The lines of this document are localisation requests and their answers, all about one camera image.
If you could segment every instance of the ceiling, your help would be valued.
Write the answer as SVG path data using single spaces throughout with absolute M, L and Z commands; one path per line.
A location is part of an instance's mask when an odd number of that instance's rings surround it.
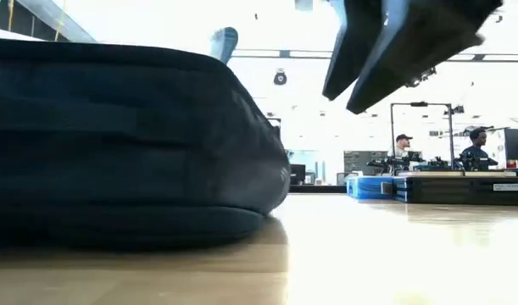
M 262 50 L 331 51 L 338 29 L 337 16 L 320 0 L 314 0 L 312 13 L 297 11 L 294 0 L 126 0 L 125 5 L 115 0 L 54 2 L 99 42 L 195 53 L 208 53 L 209 38 L 224 26 L 238 30 L 238 49 Z M 505 0 L 499 15 L 491 16 L 480 30 L 486 41 L 468 52 L 518 54 L 518 0 Z M 283 116 L 300 130 L 308 125 L 329 125 L 333 130 L 361 126 L 371 134 L 384 133 L 390 126 L 391 102 L 421 100 L 464 105 L 465 114 L 455 118 L 456 128 L 518 125 L 513 120 L 518 121 L 518 64 L 441 64 L 429 81 L 398 90 L 358 117 L 344 109 L 350 89 L 334 103 L 321 96 L 328 60 L 234 58 L 229 66 L 265 113 Z M 278 69 L 287 73 L 285 86 L 273 85 Z M 443 111 L 436 108 L 406 108 L 399 110 L 397 118 L 397 124 L 407 128 L 446 126 Z

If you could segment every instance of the computer screen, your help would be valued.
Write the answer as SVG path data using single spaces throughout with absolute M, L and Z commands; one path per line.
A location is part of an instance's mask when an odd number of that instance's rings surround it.
M 505 158 L 518 160 L 518 129 L 505 130 Z
M 306 180 L 305 164 L 291 164 L 291 185 L 302 185 Z

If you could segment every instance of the black cap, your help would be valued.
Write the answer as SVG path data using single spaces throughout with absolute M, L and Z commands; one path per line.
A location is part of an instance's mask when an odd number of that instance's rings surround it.
M 396 141 L 400 141 L 400 140 L 411 140 L 413 139 L 413 137 L 411 136 L 406 136 L 405 134 L 401 134 L 400 136 L 397 136 L 396 137 Z

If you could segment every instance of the man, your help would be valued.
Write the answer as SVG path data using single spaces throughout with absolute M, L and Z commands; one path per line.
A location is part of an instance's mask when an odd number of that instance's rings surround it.
M 396 145 L 394 146 L 394 157 L 407 157 L 408 152 L 405 150 L 408 147 L 411 147 L 409 140 L 412 140 L 411 136 L 406 136 L 405 134 L 401 134 L 396 137 Z M 393 155 L 393 149 L 390 148 L 388 151 L 388 157 Z
M 487 144 L 487 130 L 484 128 L 476 128 L 470 132 L 470 140 L 472 145 L 462 151 L 462 155 L 466 156 L 468 154 L 477 157 L 477 158 L 486 158 L 488 159 L 488 154 L 481 149 L 485 144 Z M 488 165 L 483 165 L 479 170 L 487 170 Z

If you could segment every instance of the security camera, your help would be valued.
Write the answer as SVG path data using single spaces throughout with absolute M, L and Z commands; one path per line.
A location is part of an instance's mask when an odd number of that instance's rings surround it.
M 283 86 L 287 83 L 287 75 L 283 69 L 278 69 L 276 75 L 274 76 L 274 84 L 278 86 Z

